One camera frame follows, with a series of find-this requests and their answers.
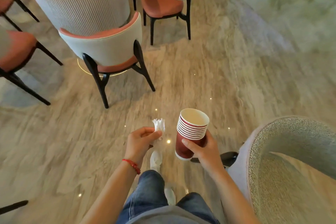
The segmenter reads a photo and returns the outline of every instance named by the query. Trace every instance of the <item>ribbed white table pedestal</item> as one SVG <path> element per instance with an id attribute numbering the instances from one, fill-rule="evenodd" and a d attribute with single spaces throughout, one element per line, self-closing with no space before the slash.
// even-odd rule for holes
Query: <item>ribbed white table pedestal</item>
<path id="1" fill-rule="evenodd" d="M 128 0 L 36 0 L 55 28 L 83 36 L 124 25 Z"/>

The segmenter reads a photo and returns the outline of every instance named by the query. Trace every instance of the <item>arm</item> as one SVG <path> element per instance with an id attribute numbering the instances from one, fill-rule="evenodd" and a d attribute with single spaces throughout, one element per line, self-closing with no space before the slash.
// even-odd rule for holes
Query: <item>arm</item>
<path id="1" fill-rule="evenodd" d="M 195 153 L 195 157 L 214 180 L 223 204 L 223 210 L 232 224 L 260 224 L 252 207 L 237 185 L 223 167 L 217 142 L 210 132 L 206 133 L 207 143 L 204 148 L 183 139 L 183 144 Z"/>
<path id="2" fill-rule="evenodd" d="M 154 132 L 154 128 L 149 127 L 134 131 L 128 136 L 124 158 L 132 160 L 141 168 L 150 144 L 161 135 L 161 131 Z M 121 161 L 80 224 L 115 223 L 136 175 L 137 172 L 128 162 Z"/>

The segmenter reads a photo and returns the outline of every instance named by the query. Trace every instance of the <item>hand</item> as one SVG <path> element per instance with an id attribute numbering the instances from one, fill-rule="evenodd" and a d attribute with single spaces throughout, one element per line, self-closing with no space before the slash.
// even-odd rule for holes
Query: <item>hand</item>
<path id="1" fill-rule="evenodd" d="M 199 159 L 202 167 L 208 172 L 210 176 L 214 175 L 217 171 L 224 169 L 221 157 L 219 154 L 217 142 L 213 139 L 209 130 L 205 133 L 206 142 L 205 146 L 201 147 L 194 142 L 182 139 L 182 143 L 194 153 L 194 157 Z"/>
<path id="2" fill-rule="evenodd" d="M 153 147 L 151 144 L 162 136 L 161 131 L 154 132 L 154 130 L 155 128 L 152 127 L 142 127 L 130 133 L 127 138 L 124 158 L 132 160 L 141 168 L 146 152 Z"/>

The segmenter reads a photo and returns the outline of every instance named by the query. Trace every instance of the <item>stack of paper cups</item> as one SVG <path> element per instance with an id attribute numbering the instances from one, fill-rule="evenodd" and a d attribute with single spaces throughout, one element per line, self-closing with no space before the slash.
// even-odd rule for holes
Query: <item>stack of paper cups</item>
<path id="1" fill-rule="evenodd" d="M 201 147 L 204 146 L 205 133 L 209 121 L 209 117 L 200 110 L 187 108 L 180 112 L 175 146 L 175 154 L 179 159 L 190 160 L 194 155 L 194 153 L 182 143 L 183 138 L 191 140 Z"/>

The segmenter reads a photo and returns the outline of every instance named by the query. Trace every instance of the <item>person's left hand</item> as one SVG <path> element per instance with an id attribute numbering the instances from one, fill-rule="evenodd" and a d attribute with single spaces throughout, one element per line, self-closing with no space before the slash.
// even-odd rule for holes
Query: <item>person's left hand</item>
<path id="1" fill-rule="evenodd" d="M 130 159 L 137 163 L 141 168 L 142 160 L 149 148 L 153 147 L 151 144 L 162 136 L 161 131 L 155 131 L 153 127 L 142 127 L 130 133 L 127 139 L 125 159 Z"/>

